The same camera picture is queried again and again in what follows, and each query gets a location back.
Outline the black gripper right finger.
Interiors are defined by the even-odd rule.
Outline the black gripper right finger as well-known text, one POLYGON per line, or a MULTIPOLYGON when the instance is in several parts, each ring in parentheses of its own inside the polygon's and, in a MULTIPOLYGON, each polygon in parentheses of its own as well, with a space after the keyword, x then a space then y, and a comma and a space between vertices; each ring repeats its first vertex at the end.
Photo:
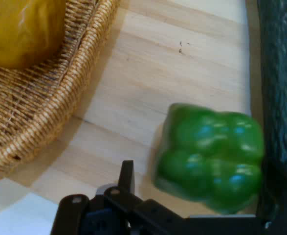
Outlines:
POLYGON ((287 168, 265 159, 264 183, 257 206, 265 235, 287 235, 287 168))

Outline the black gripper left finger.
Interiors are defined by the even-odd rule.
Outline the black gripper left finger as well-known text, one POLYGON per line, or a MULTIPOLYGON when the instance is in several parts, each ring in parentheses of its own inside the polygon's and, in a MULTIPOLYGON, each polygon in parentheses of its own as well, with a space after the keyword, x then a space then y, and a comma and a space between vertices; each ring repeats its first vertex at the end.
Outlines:
POLYGON ((89 199, 64 197, 52 226, 53 235, 181 235, 186 220, 153 199, 134 194, 134 163, 123 161, 118 184, 89 199))

